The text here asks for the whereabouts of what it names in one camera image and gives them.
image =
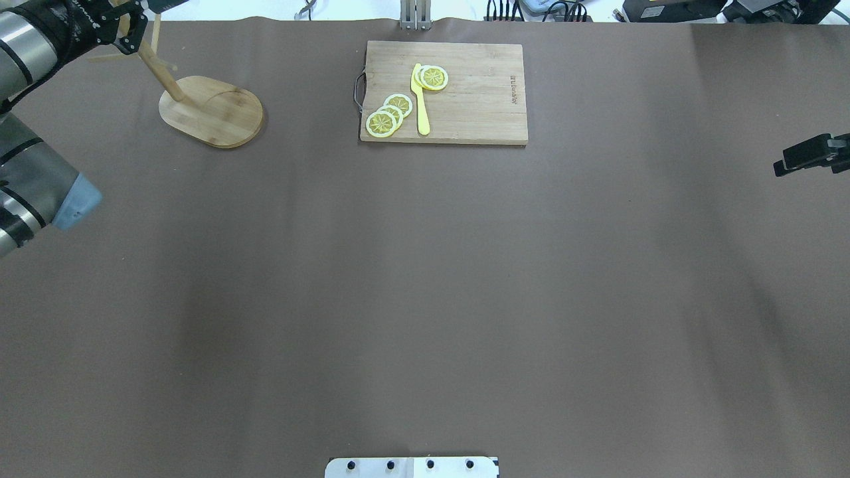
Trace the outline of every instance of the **lime slice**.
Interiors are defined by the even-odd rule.
[[[392,105],[399,108],[405,118],[407,118],[411,114],[411,111],[413,111],[413,101],[411,100],[411,97],[406,94],[390,94],[383,103],[385,105]]]
[[[388,111],[378,110],[366,118],[366,131],[376,138],[386,138],[395,133],[397,126],[398,122]]]
[[[423,88],[439,91],[449,84],[449,73],[440,66],[424,65],[416,74],[416,80]]]
[[[401,128],[401,123],[405,120],[405,113],[398,106],[384,105],[377,109],[378,111],[387,111],[395,118],[395,128]]]

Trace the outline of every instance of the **oval wooden base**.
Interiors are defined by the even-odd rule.
[[[217,148],[236,148],[257,136],[265,115],[257,96],[246,89],[207,77],[177,80],[186,95],[160,98],[160,116],[169,126]]]

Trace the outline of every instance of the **cutting board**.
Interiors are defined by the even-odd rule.
[[[417,131],[411,73],[416,63],[449,73],[441,91],[425,91],[431,134]],[[366,91],[360,139],[389,143],[527,145],[525,72],[522,45],[492,43],[377,42],[366,46]],[[366,118],[390,95],[413,100],[413,112],[388,138],[366,132]]]

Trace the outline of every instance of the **yellow butter knife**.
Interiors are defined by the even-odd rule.
[[[416,63],[411,73],[411,91],[416,97],[416,125],[419,127],[419,134],[428,136],[431,133],[431,122],[428,121],[428,112],[425,111],[425,96],[422,94],[422,87],[417,83],[417,73],[422,68],[421,63]]]

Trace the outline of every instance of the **white floor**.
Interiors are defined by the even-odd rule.
[[[481,20],[486,15],[486,0],[432,0],[433,20],[446,17]],[[622,0],[586,0],[593,21],[616,21],[612,12],[622,9]],[[367,20],[400,17],[400,0],[318,0],[313,20]],[[295,20],[304,0],[189,0],[167,11],[164,20],[240,20],[263,16],[274,20]],[[850,0],[839,3],[838,8],[850,14]],[[542,17],[533,17],[539,21]],[[829,14],[822,23],[846,25],[835,14]]]

